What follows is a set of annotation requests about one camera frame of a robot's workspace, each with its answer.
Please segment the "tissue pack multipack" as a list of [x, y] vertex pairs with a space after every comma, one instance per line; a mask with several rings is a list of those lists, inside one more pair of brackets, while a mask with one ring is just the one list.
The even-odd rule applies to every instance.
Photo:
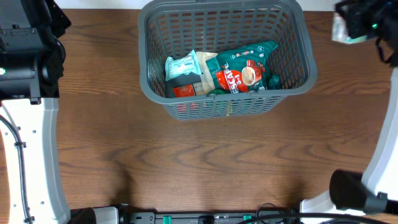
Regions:
[[348, 35], [348, 28], [346, 27], [346, 21], [338, 14], [333, 15], [333, 26], [332, 26], [332, 41], [339, 42], [342, 44], [358, 44], [367, 41], [366, 35], [352, 39]]

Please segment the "green coffee bag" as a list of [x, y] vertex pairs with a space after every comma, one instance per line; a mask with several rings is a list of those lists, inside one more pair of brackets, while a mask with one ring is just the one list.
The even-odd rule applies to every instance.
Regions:
[[205, 61], [216, 89], [230, 93], [266, 90], [271, 72], [267, 61], [278, 48], [274, 41], [245, 45]]

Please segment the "green lid jar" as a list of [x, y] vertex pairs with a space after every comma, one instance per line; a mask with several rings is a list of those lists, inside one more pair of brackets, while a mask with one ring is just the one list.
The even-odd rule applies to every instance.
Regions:
[[207, 97], [209, 97], [209, 96], [215, 96], [215, 95], [225, 95], [228, 93], [229, 93], [228, 90], [217, 88], [217, 89], [210, 90], [206, 95], [207, 95]]

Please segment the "beige paper pouch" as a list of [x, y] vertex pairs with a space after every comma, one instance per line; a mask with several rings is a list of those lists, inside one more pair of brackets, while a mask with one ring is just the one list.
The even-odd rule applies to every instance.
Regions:
[[217, 53], [211, 53], [211, 52], [196, 52], [200, 69], [202, 74], [200, 75], [201, 82], [204, 88], [205, 93], [209, 93], [211, 90], [215, 89], [215, 84], [213, 81], [213, 78], [211, 76], [211, 73], [209, 71], [209, 68], [206, 64], [206, 61], [215, 58], [218, 54]]

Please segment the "orange pasta package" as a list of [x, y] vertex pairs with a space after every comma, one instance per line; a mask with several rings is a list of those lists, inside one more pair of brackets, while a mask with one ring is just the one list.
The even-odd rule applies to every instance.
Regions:
[[204, 95], [205, 89], [201, 82], [182, 85], [172, 89], [176, 98]]

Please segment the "light blue wipes packet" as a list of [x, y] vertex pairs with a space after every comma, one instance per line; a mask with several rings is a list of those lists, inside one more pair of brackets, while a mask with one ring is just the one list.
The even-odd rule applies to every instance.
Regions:
[[168, 57], [165, 61], [165, 80], [169, 81], [181, 75], [201, 75], [199, 59], [194, 50], [178, 60]]

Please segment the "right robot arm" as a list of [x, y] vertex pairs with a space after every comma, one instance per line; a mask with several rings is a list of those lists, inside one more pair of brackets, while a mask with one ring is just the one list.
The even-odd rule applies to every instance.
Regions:
[[375, 39], [381, 62], [391, 66], [391, 91], [373, 157], [363, 173], [334, 171], [329, 189], [303, 200], [295, 223], [365, 223], [366, 215], [397, 215], [397, 1], [340, 1], [333, 40]]

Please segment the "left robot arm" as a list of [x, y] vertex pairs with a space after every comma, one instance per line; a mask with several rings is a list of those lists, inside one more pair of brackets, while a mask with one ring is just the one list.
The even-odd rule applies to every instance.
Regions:
[[1, 0], [1, 136], [10, 223], [118, 223], [116, 207], [71, 209], [57, 150], [58, 81], [70, 20], [53, 0]]

